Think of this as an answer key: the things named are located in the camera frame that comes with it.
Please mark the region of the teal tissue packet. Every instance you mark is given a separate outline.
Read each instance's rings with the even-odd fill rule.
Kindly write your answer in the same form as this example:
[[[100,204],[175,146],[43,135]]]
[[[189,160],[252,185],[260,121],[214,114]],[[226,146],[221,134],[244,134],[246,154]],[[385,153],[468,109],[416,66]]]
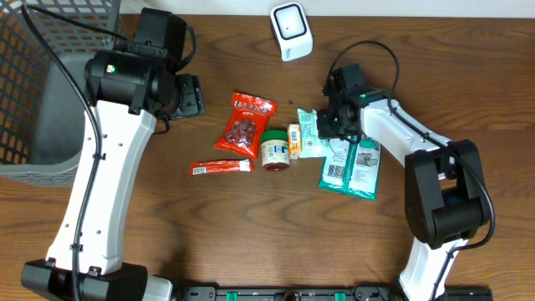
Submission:
[[[302,141],[300,158],[329,157],[334,154],[329,141],[319,138],[317,121],[316,110],[307,112],[304,109],[298,109],[298,122]]]

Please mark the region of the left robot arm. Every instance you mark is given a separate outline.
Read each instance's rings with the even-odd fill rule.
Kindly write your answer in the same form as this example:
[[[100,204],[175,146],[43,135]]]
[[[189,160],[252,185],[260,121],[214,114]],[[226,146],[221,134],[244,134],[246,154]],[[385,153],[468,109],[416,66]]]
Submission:
[[[124,232],[140,159],[159,120],[205,114],[200,81],[169,60],[101,50],[84,68],[90,99],[63,224],[21,284],[48,300],[174,300],[172,281],[124,260]]]

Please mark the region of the small orange packet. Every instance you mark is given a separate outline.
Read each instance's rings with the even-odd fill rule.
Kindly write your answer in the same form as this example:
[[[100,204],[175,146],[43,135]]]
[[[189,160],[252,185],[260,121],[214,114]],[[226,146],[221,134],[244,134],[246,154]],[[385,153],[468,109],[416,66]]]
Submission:
[[[299,124],[288,126],[289,158],[297,160],[302,151],[301,129]]]

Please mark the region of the red snack bag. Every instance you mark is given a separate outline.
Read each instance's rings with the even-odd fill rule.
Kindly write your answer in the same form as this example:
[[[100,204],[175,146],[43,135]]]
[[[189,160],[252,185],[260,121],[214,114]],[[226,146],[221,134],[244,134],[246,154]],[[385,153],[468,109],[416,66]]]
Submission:
[[[256,160],[262,134],[277,107],[274,101],[234,92],[231,118],[214,147]]]

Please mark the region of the green-lid seasoning jar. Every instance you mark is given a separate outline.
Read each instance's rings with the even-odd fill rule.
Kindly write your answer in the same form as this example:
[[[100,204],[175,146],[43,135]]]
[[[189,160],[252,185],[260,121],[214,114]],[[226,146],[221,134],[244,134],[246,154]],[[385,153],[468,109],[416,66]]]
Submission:
[[[262,167],[266,171],[289,168],[288,133],[285,130],[267,130],[261,139]]]

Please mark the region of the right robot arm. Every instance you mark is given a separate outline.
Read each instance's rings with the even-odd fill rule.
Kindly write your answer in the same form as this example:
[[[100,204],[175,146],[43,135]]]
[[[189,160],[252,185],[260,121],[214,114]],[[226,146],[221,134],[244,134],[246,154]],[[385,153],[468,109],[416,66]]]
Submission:
[[[446,300],[456,255],[487,244],[496,213],[476,145],[426,128],[381,90],[329,92],[318,113],[323,138],[367,137],[405,169],[405,217],[415,240],[390,300]]]

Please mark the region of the green 3M product package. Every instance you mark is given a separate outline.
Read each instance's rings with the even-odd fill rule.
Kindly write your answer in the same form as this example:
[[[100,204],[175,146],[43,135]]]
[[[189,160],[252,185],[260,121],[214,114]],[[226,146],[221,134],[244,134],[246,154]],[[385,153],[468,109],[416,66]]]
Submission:
[[[331,139],[333,154],[324,159],[318,187],[347,196],[376,200],[381,146],[372,139]]]

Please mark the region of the red stick packet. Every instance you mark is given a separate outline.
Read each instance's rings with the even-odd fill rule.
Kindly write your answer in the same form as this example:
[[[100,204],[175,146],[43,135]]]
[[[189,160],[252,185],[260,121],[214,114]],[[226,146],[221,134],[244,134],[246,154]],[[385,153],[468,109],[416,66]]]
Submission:
[[[193,176],[228,172],[252,172],[254,171],[254,164],[250,159],[203,161],[191,163],[190,170]]]

